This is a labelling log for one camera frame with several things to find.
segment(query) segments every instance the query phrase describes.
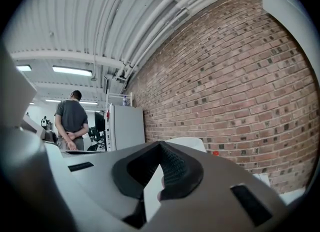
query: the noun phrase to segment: man's hand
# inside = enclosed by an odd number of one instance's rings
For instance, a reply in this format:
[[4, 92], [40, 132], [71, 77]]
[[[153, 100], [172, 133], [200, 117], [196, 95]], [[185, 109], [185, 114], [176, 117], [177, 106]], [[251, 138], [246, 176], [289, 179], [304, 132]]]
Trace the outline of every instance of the man's hand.
[[70, 150], [78, 150], [76, 144], [73, 141], [69, 141], [66, 144]]
[[73, 132], [66, 131], [66, 134], [68, 134], [70, 140], [72, 141], [76, 138], [76, 135]]

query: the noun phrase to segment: brick wall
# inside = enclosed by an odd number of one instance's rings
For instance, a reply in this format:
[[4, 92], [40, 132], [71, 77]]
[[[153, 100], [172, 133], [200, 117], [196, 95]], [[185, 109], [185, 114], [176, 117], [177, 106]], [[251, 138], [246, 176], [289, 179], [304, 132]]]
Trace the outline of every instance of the brick wall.
[[319, 144], [310, 64], [262, 0], [220, 0], [172, 35], [130, 82], [146, 140], [201, 138], [208, 153], [306, 185]]

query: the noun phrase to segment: ceiling light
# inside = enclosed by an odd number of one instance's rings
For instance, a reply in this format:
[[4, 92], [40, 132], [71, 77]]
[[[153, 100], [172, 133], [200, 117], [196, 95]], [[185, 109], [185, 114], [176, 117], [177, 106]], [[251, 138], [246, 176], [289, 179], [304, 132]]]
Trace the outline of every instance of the ceiling light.
[[91, 70], [71, 68], [71, 67], [65, 67], [65, 66], [52, 66], [52, 69], [54, 72], [92, 77]]
[[57, 100], [57, 99], [46, 99], [46, 102], [61, 102], [61, 100]]
[[89, 105], [98, 105], [96, 102], [86, 102], [86, 101], [80, 101], [81, 104], [89, 104]]
[[20, 71], [31, 71], [31, 67], [29, 65], [19, 65], [16, 68]]

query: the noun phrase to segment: man's arm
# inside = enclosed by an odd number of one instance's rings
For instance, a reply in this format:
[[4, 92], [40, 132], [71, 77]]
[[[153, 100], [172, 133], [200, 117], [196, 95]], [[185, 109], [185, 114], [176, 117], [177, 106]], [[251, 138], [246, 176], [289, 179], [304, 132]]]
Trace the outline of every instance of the man's arm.
[[82, 135], [85, 135], [88, 132], [89, 132], [89, 125], [87, 123], [84, 123], [82, 125], [82, 129], [77, 131], [77, 132], [75, 132], [74, 136], [75, 136], [75, 138], [78, 138], [78, 137], [80, 137]]
[[61, 115], [55, 114], [54, 125], [57, 128], [59, 134], [64, 138], [64, 140], [67, 143], [72, 142], [72, 140], [69, 138], [68, 134], [66, 133], [65, 128], [62, 126]]

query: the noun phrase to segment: beige pants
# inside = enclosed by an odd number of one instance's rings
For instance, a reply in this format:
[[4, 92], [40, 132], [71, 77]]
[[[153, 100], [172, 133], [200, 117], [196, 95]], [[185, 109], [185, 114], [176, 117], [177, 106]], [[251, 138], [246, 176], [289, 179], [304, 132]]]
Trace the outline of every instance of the beige pants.
[[[84, 139], [83, 138], [75, 138], [73, 140], [74, 144], [76, 145], [76, 148], [78, 150], [85, 150], [85, 145], [84, 145]], [[68, 148], [67, 142], [63, 139], [58, 137], [58, 140], [56, 142], [57, 146], [59, 147], [59, 149], [61, 150], [70, 150]]]

